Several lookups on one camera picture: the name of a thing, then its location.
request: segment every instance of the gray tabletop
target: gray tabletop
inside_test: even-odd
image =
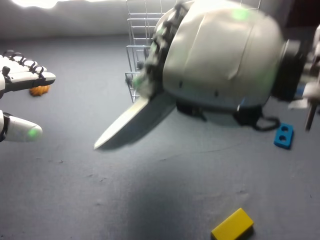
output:
[[[266,115],[294,126],[291,150],[275,132],[204,123],[174,111],[138,143],[95,152],[132,103],[126,36],[0,44],[55,73],[50,92],[7,93],[0,109],[38,123],[35,143],[0,144],[0,239],[209,240],[243,208],[257,240],[318,240],[320,118],[270,99]]]

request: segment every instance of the metal wire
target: metal wire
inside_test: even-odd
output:
[[[130,45],[126,47],[126,54],[130,71],[125,73],[125,80],[133,103],[139,98],[139,95],[132,87],[132,79],[139,73],[139,64],[143,63],[147,58],[146,50],[150,49],[156,24],[160,18],[178,2],[178,0],[171,0],[172,5],[164,6],[162,0],[158,1],[159,5],[157,7],[154,0],[126,0],[128,11],[128,33],[130,39]],[[262,2],[262,0],[237,1],[241,5],[252,5],[254,2],[256,3],[255,6],[248,9],[257,11],[259,11]]]

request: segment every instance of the blue block with holes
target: blue block with holes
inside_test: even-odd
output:
[[[280,127],[276,131],[273,143],[280,148],[290,149],[293,136],[294,127],[289,124],[281,123]]]

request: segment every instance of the yellow rectangular block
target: yellow rectangular block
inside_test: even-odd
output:
[[[211,233],[216,240],[235,240],[251,228],[253,224],[254,221],[252,221],[242,208],[239,208],[219,226],[213,229]]]

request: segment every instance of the brown textured object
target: brown textured object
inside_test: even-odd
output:
[[[46,94],[49,92],[50,86],[37,86],[30,89],[30,94],[32,96],[42,96],[42,94]]]

